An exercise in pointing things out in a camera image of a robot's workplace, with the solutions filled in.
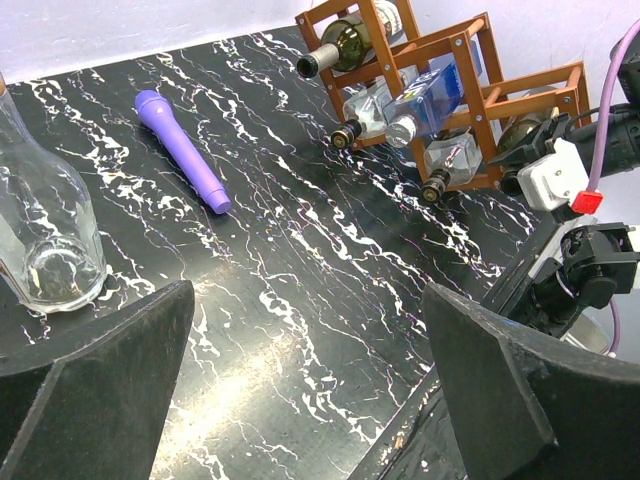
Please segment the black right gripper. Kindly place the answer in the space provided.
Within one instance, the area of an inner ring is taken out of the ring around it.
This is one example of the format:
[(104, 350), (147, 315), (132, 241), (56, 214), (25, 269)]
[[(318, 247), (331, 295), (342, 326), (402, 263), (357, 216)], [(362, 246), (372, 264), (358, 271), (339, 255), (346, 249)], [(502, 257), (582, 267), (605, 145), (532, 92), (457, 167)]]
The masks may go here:
[[(496, 156), (490, 164), (503, 170), (498, 189), (507, 195), (520, 195), (517, 173), (524, 167), (552, 152), (556, 139), (576, 145), (584, 167), (589, 170), (595, 151), (596, 122), (580, 127), (580, 120), (588, 120), (599, 110), (593, 108), (583, 114), (559, 114), (534, 127), (515, 147)], [(639, 167), (639, 107), (623, 103), (610, 107), (605, 153), (601, 175), (608, 177)]]

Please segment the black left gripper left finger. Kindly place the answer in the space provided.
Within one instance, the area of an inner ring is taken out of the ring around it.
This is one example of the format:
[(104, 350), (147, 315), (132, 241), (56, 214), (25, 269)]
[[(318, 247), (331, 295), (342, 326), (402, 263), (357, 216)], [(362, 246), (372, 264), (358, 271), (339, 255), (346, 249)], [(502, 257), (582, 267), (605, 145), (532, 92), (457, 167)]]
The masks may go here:
[(178, 281), (2, 357), (2, 478), (148, 478), (193, 316)]

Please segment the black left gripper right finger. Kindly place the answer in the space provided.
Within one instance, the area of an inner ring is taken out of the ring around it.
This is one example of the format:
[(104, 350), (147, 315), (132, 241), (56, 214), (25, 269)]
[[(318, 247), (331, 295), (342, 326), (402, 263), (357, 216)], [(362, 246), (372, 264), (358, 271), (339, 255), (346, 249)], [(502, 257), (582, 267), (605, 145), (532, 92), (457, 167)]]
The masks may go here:
[(636, 479), (639, 367), (423, 293), (427, 335), (472, 479)]

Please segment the clear plastic bottle blue label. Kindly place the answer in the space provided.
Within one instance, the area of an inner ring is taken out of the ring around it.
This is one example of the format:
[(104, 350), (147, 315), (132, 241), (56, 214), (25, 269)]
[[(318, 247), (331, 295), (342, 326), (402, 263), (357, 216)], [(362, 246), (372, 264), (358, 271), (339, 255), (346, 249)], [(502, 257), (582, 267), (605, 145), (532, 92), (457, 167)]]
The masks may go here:
[(50, 314), (94, 300), (106, 260), (87, 186), (30, 134), (1, 90), (1, 276), (25, 307)]

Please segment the blue box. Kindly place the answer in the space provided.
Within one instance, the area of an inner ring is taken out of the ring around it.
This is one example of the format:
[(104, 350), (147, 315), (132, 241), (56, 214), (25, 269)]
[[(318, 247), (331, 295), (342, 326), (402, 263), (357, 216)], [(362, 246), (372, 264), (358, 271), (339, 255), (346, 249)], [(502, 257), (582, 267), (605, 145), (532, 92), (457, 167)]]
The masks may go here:
[(410, 127), (414, 121), (417, 123), (415, 138), (433, 138), (444, 128), (464, 95), (464, 85), (454, 54), (432, 59), (429, 67), (384, 107), (388, 123), (386, 142), (395, 148), (404, 148), (410, 143), (404, 140), (404, 135), (396, 140), (398, 135), (394, 133), (394, 127), (398, 125), (398, 120), (408, 121)]

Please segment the dark wine bottle silver cap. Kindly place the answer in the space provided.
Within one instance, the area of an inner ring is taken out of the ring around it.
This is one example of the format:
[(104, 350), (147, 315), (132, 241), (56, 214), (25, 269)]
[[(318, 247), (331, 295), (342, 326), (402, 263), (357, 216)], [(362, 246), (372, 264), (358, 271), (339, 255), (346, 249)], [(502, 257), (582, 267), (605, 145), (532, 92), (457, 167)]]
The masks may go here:
[[(382, 23), (387, 40), (397, 38), (403, 30), (399, 10), (392, 1), (375, 1), (374, 10)], [(331, 22), (324, 30), (320, 46), (299, 58), (298, 74), (312, 78), (325, 69), (348, 73), (375, 56), (370, 32), (360, 10)]]

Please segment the dark bottle brown label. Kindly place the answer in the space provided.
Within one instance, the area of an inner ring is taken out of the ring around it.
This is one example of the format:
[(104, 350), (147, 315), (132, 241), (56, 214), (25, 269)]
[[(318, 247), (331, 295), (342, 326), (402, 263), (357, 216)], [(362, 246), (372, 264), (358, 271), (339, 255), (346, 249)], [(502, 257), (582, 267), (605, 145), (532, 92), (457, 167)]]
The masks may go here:
[(557, 106), (529, 112), (509, 118), (497, 143), (497, 153), (502, 154), (515, 147), (534, 127), (560, 113)]

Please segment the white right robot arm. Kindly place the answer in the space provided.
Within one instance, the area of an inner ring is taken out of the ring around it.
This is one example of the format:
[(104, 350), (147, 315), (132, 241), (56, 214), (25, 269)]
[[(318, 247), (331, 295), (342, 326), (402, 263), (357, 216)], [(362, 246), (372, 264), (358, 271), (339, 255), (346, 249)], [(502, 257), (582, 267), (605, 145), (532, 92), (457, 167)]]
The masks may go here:
[(639, 166), (639, 26), (610, 53), (600, 104), (534, 127), (494, 160), (501, 189), (546, 215), (491, 288), (488, 310), (556, 338), (639, 286), (639, 229), (593, 218), (602, 178)]

